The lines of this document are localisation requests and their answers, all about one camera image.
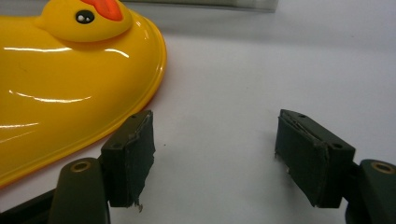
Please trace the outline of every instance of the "gray surface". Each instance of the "gray surface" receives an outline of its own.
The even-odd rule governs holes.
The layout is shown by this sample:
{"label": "gray surface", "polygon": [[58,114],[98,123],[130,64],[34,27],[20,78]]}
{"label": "gray surface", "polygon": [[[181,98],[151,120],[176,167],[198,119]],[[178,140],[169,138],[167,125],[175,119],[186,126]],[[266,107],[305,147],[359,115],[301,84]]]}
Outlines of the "gray surface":
{"label": "gray surface", "polygon": [[[43,1],[0,2],[36,15]],[[112,223],[345,223],[317,209],[274,159],[280,108],[299,111],[355,147],[355,162],[396,163],[396,2],[279,1],[275,14],[127,4],[168,47],[154,112],[157,152],[145,206]],[[97,157],[105,140],[0,190],[0,210],[52,189],[60,169]]]}

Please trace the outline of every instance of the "yellow plate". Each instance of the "yellow plate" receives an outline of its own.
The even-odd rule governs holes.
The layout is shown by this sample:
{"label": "yellow plate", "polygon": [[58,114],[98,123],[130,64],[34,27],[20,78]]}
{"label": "yellow plate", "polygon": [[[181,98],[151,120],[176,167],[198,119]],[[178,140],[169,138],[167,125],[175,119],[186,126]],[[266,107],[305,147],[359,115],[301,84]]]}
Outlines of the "yellow plate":
{"label": "yellow plate", "polygon": [[163,78],[163,37],[118,0],[51,0],[0,34],[0,188],[113,132]]}

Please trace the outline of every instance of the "rubber duck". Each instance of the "rubber duck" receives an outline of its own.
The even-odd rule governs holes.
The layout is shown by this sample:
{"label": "rubber duck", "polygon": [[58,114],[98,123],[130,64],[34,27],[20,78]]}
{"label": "rubber duck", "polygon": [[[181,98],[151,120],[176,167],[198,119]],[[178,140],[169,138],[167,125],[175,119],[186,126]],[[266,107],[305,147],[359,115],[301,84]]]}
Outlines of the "rubber duck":
{"label": "rubber duck", "polygon": [[0,33],[0,188],[112,133],[163,79],[160,31],[118,0],[50,0]]}

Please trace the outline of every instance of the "yellow dish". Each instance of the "yellow dish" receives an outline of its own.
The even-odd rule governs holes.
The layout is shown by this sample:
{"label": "yellow dish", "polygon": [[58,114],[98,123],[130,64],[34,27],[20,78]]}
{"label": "yellow dish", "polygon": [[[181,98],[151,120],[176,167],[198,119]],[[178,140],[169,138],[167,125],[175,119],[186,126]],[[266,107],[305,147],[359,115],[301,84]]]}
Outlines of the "yellow dish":
{"label": "yellow dish", "polygon": [[159,30],[118,0],[50,0],[0,34],[0,188],[113,132],[163,78]]}

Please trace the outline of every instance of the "duck head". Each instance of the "duck head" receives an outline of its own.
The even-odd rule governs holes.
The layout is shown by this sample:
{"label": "duck head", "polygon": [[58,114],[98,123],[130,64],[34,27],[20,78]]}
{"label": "duck head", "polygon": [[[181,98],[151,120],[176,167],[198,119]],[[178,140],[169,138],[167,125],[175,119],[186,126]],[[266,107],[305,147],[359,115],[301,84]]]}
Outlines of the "duck head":
{"label": "duck head", "polygon": [[50,0],[35,25],[62,40],[94,42],[132,26],[129,9],[118,0]]}

